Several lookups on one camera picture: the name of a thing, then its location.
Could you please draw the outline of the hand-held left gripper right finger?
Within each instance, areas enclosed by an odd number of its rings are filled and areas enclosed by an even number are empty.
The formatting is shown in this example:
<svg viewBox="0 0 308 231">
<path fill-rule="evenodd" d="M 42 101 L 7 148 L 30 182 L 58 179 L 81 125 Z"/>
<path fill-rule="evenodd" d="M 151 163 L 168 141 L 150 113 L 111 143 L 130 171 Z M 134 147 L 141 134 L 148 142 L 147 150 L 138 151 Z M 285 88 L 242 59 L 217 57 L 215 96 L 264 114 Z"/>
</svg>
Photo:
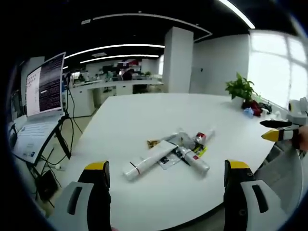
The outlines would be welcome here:
<svg viewBox="0 0 308 231">
<path fill-rule="evenodd" d="M 287 220 L 279 196 L 242 161 L 226 160 L 225 231 L 277 231 Z"/>
</svg>

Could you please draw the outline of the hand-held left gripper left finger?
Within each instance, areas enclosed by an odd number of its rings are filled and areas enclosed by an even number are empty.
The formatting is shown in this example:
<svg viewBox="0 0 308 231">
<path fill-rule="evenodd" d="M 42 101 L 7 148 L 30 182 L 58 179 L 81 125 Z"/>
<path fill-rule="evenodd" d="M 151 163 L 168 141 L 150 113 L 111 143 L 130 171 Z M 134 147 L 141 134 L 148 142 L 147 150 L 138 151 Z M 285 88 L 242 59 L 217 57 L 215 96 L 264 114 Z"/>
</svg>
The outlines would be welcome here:
<svg viewBox="0 0 308 231">
<path fill-rule="evenodd" d="M 109 162 L 88 164 L 55 203 L 49 223 L 56 231 L 110 231 Z"/>
</svg>

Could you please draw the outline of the person's right hand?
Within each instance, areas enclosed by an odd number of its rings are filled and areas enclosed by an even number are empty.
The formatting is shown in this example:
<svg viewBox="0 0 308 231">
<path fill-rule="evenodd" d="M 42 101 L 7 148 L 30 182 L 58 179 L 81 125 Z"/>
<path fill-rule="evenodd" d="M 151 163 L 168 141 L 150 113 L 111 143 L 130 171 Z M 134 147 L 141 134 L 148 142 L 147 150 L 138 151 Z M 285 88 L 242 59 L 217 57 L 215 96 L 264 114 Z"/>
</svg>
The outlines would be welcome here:
<svg viewBox="0 0 308 231">
<path fill-rule="evenodd" d="M 292 146 L 298 150 L 308 151 L 308 127 L 301 126 L 293 130 Z"/>
</svg>

